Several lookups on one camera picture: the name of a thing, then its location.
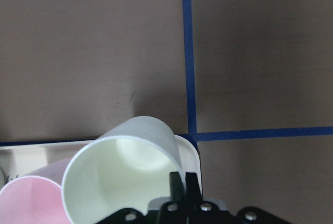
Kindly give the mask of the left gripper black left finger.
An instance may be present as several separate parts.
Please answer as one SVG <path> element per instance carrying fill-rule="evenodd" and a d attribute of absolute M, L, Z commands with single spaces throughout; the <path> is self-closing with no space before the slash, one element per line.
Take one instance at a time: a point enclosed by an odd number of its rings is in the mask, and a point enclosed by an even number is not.
<path fill-rule="evenodd" d="M 179 172 L 171 172 L 169 174 L 170 199 L 172 202 L 185 202 L 185 189 Z"/>

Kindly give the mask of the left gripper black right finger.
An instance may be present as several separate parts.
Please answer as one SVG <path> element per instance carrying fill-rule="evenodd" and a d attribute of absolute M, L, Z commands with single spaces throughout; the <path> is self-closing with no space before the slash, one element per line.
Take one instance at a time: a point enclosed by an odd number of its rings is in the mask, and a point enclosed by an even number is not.
<path fill-rule="evenodd" d="M 199 181 L 196 173 L 186 172 L 186 201 L 191 205 L 198 205 L 202 202 L 202 193 L 200 191 Z"/>

